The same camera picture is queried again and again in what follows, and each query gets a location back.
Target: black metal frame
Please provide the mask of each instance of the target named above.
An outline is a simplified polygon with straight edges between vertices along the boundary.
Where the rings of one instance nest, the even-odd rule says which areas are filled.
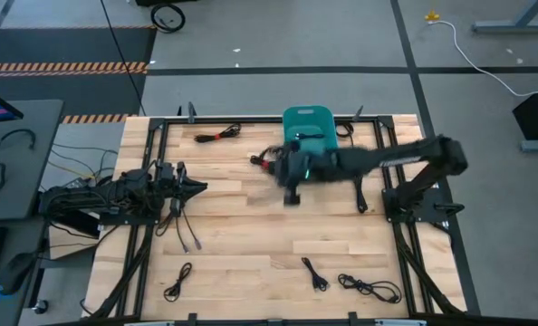
[[[335,117],[336,122],[353,122],[353,123],[372,123],[374,128],[374,133],[376,136],[376,142],[378,148],[384,148],[384,137],[382,134],[382,127],[384,127],[388,132],[389,144],[390,146],[398,145],[398,139],[396,136],[396,131],[394,130],[394,123],[392,116],[365,116],[365,117],[356,117],[356,116],[338,116]],[[282,118],[279,116],[261,116],[261,117],[191,117],[191,123],[195,124],[227,124],[227,123],[282,123]],[[168,138],[168,127],[173,124],[188,124],[186,117],[175,117],[175,118],[152,118],[149,123],[149,133],[147,135],[146,147],[144,152],[144,158],[142,161],[142,166],[146,168],[149,165],[152,146],[154,142],[154,136],[157,129],[161,129],[160,133],[160,143],[159,143],[159,152],[156,158],[156,173],[159,173],[159,165],[164,161],[167,138]],[[390,175],[390,170],[387,167],[381,168],[382,175],[384,178],[384,187],[386,189],[392,188],[392,179]],[[399,183],[406,181],[404,169],[402,166],[396,167],[396,174],[398,177]],[[449,190],[447,187],[442,188],[444,198],[451,199]],[[459,279],[462,283],[463,293],[465,295],[466,302],[476,302],[476,295],[474,290],[474,285],[472,284],[470,275],[462,275],[461,273],[469,273],[466,253],[464,246],[462,245],[462,236],[460,234],[460,229],[457,226],[456,216],[452,215],[449,218],[449,233],[451,237],[451,248],[456,260],[456,266],[458,267]],[[418,239],[418,230],[416,228],[415,222],[407,223],[408,234],[410,238],[410,245],[407,244],[406,239],[402,233],[401,229],[402,223],[392,222],[392,229],[394,231],[394,237],[396,241],[396,246],[399,253],[399,268],[402,278],[403,288],[404,288],[404,298],[406,305],[408,307],[408,316],[413,320],[428,321],[428,324],[445,324],[449,325],[467,325],[469,322],[472,324],[496,324],[498,321],[513,322],[516,325],[527,325],[531,321],[528,320],[514,320],[514,319],[499,319],[499,318],[487,318],[481,317],[478,313],[469,310],[470,314],[450,314],[451,312],[456,312],[449,309],[448,305],[441,306],[441,309],[446,312],[446,315],[435,314],[433,308],[433,302],[431,293],[442,294],[440,290],[436,287],[434,282],[428,276],[424,269],[424,261],[422,258],[422,251],[420,248],[420,242]],[[146,232],[144,234],[144,240],[148,240],[149,244],[152,241],[154,226],[149,225],[146,227]],[[130,236],[128,241],[128,248],[125,256],[124,271],[130,267],[130,262],[134,253],[136,251],[136,243],[138,239],[138,227],[132,226],[130,229]],[[139,268],[139,279],[137,283],[137,291],[135,294],[134,302],[134,311],[131,316],[124,316],[124,311],[126,307],[126,301],[128,296],[128,291],[124,291],[122,296],[118,301],[118,306],[116,309],[116,317],[109,318],[106,321],[114,321],[114,319],[130,317],[134,320],[140,320],[142,313],[142,305],[144,303],[144,290],[146,287],[146,281],[148,276],[148,266],[149,266],[149,251],[141,263]],[[422,301],[424,305],[425,312],[418,312],[416,307],[415,298],[413,295],[412,280],[410,278],[409,267],[416,272],[419,279],[419,286],[422,293]],[[260,320],[260,321],[198,321],[197,315],[191,313],[188,315],[187,320],[175,321],[177,325],[374,325],[380,324],[383,320],[374,320],[374,319],[358,319],[355,312],[349,312],[348,319],[344,320]]]

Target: gray desk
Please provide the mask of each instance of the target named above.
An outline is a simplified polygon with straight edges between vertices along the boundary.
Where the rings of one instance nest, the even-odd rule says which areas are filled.
[[[31,215],[63,106],[62,101],[16,101],[11,104],[24,113],[24,118],[0,122],[0,138],[10,130],[29,128],[36,133],[37,141],[31,152],[29,136],[15,134],[0,148],[0,161],[7,165],[7,182],[0,191],[0,219],[6,219],[0,220],[0,227],[6,231],[0,254],[0,273],[16,254],[35,251],[43,240],[45,223],[41,217]],[[0,294],[0,326],[18,323],[30,284],[34,281],[33,274],[30,273],[15,294]]]

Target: wooden tabletop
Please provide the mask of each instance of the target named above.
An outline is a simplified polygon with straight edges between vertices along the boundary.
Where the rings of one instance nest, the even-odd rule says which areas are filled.
[[[415,115],[395,115],[394,121],[400,143],[421,138]],[[127,119],[115,176],[140,167],[148,124],[148,118]],[[189,254],[184,254],[174,224],[163,236],[153,237],[142,319],[185,320],[191,312],[200,320],[344,319],[348,312],[357,312],[359,318],[408,316],[404,300],[380,302],[355,290],[343,290],[337,281],[338,274],[346,273],[367,283],[392,281],[403,289],[394,236],[381,202],[381,171],[376,169],[363,180],[369,205],[363,215],[357,212],[351,182],[300,186],[301,205],[283,207],[283,190],[249,163],[250,156],[282,142],[282,125],[244,124],[234,139],[205,144],[193,140],[197,134],[212,135],[225,127],[169,128],[166,161],[184,161],[189,177],[208,183],[208,190],[192,198],[186,208],[203,248],[195,248],[182,219],[179,231]],[[371,123],[356,123],[354,128],[357,146],[376,147]],[[339,139],[339,143],[350,145],[349,139]],[[405,166],[407,178],[423,166]],[[168,214],[168,204],[165,207],[163,216]],[[129,231],[127,226],[120,227],[97,250],[85,301],[90,310],[100,306],[121,276]],[[464,310],[448,236],[423,223],[418,223],[418,235],[428,273],[448,299]],[[301,261],[304,256],[329,281],[326,292],[313,290],[311,275]],[[193,271],[183,282],[181,297],[166,302],[163,291],[174,284],[186,262],[193,264]],[[418,310],[423,311],[418,280],[411,274]],[[128,313],[136,280],[131,284]]]

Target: concrete floor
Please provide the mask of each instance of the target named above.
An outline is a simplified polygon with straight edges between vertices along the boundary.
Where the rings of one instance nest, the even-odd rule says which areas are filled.
[[[149,24],[146,8],[125,0],[105,2],[115,25]],[[478,65],[538,66],[538,35],[469,32],[475,20],[510,19],[528,3],[399,1],[420,67],[466,66],[454,49],[452,31],[424,22],[432,5],[442,19],[457,26],[460,45]],[[237,63],[239,67],[406,66],[390,1],[201,0],[180,7],[187,14],[187,25],[178,34],[158,35],[152,70],[235,68]],[[97,0],[15,0],[3,27],[102,26],[106,23],[99,10]],[[538,90],[538,74],[501,77],[518,91]],[[460,140],[469,159],[469,170],[449,181],[454,199],[466,206],[459,221],[481,312],[538,319],[538,154],[518,150],[522,135],[511,113],[524,99],[484,75],[421,75],[420,80],[436,133]],[[188,101],[201,115],[277,114],[293,105],[321,104],[336,113],[354,112],[364,105],[366,114],[419,116],[407,74],[147,78],[143,103],[149,115],[173,115]],[[61,126],[56,141],[116,149],[121,128],[121,124]],[[62,153],[95,167],[100,161],[93,151]],[[43,184],[59,185],[72,177],[48,168]],[[21,324],[73,321],[80,316],[78,301],[85,295],[88,258],[81,259],[81,268],[46,272],[41,296],[51,300],[52,308],[41,316],[26,312]]]

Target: chair wheel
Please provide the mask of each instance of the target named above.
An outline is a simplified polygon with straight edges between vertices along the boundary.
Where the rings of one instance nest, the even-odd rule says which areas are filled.
[[[45,312],[48,311],[48,308],[49,308],[49,304],[48,304],[48,301],[46,300],[39,300],[37,301],[37,303],[35,304],[34,307],[32,307],[32,310],[34,311],[35,314],[43,314]]]

